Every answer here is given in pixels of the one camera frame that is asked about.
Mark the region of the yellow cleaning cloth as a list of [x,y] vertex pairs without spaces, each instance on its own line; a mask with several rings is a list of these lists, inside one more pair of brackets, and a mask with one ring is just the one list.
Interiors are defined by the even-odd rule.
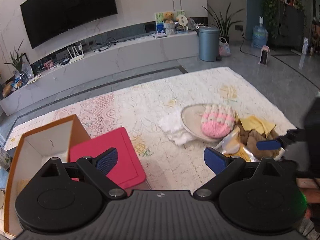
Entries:
[[255,130],[259,134],[265,134],[266,136],[268,136],[276,126],[274,123],[266,121],[265,119],[259,119],[254,115],[247,118],[240,118],[240,122],[245,131]]

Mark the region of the pink white crochet toy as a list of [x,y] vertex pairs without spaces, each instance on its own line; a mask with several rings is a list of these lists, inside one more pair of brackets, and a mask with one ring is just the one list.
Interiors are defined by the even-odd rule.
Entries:
[[218,104],[205,105],[201,118],[201,131],[204,135],[219,139],[227,136],[235,124],[235,111],[231,106]]

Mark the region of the Deeyeo wipes packet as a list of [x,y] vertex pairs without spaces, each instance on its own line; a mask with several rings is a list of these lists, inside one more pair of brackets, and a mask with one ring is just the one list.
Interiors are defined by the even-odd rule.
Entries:
[[259,160],[240,141],[240,128],[237,127],[229,135],[224,137],[215,147],[215,150],[226,157],[241,157],[247,162],[258,162]]

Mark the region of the red lidded plastic container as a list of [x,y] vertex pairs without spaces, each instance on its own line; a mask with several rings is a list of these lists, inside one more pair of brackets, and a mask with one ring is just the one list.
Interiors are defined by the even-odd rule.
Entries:
[[92,164],[127,192],[148,190],[146,174],[125,128],[121,127],[71,148],[69,161],[92,157]]

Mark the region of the orange cardboard box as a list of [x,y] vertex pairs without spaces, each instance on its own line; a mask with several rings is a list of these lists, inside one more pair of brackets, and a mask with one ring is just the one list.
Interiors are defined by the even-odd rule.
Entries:
[[22,134],[11,163],[4,199],[4,233],[16,237],[22,232],[15,202],[22,186],[35,176],[52,157],[69,161],[70,149],[90,139],[78,117],[73,114],[41,125]]

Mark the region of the white folded cloth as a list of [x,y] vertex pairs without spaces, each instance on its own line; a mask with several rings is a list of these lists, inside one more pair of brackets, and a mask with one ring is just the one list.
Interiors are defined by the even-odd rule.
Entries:
[[180,116],[181,110],[181,108],[178,108],[174,112],[163,116],[158,122],[160,129],[177,146],[182,146],[196,139],[183,127]]

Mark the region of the pink space heater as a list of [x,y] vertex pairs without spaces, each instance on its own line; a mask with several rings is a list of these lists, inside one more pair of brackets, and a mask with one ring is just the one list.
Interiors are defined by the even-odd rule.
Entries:
[[268,57],[270,54],[270,49],[267,45],[264,45],[261,48],[261,54],[260,54],[260,59],[259,59],[259,64],[266,66],[268,62]]

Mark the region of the woven pastel basket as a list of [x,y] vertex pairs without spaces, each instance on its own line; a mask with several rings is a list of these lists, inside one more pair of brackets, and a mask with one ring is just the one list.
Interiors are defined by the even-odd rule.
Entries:
[[219,54],[221,57],[228,57],[231,55],[229,43],[224,37],[219,38]]

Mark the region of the white wifi router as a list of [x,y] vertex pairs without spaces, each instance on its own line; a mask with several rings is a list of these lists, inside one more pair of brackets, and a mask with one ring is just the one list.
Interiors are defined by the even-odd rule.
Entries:
[[82,43],[80,43],[79,45],[71,45],[67,48],[67,51],[69,53],[70,58],[69,63],[73,63],[84,57]]

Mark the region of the blue metal trash bin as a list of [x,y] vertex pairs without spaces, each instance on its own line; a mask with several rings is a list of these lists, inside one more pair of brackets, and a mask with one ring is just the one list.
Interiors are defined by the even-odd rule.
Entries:
[[202,61],[214,62],[219,56],[219,36],[217,27],[199,28],[199,57]]

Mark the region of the potted green plant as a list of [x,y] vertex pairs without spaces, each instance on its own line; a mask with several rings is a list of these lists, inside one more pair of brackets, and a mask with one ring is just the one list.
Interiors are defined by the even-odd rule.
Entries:
[[221,10],[219,13],[216,13],[215,10],[208,5],[208,7],[203,7],[203,9],[209,14],[213,19],[213,25],[216,26],[219,30],[220,36],[223,37],[227,42],[229,41],[229,32],[232,26],[237,23],[241,23],[242,20],[233,20],[233,17],[238,13],[244,11],[244,8],[238,9],[234,12],[229,13],[231,8],[231,2],[229,3],[225,15],[222,14]]

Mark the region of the green plant in glass vase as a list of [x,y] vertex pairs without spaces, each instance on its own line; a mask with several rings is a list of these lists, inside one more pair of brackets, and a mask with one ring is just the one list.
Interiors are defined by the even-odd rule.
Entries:
[[19,52],[22,43],[23,41],[20,43],[17,49],[14,48],[13,52],[10,52],[11,61],[6,62],[5,64],[13,66],[15,68],[13,72],[15,80],[21,80],[22,84],[26,85],[29,80],[34,77],[34,73],[26,53]]

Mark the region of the teddy bear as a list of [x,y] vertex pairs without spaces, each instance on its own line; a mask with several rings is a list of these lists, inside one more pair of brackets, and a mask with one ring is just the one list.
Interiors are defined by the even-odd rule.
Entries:
[[174,12],[167,11],[163,13],[163,22],[164,23],[174,23]]

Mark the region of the green picture board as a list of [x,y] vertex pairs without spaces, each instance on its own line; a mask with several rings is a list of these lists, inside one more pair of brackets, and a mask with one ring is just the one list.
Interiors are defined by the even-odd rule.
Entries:
[[155,13],[156,22],[156,32],[165,33],[167,35],[173,35],[175,33],[176,22],[178,21],[178,16],[184,15],[185,11],[165,11]]

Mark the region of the black wall television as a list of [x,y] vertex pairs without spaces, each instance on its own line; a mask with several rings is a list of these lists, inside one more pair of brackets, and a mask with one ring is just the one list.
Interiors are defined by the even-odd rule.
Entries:
[[20,7],[33,49],[82,24],[117,14],[115,0],[26,0]]

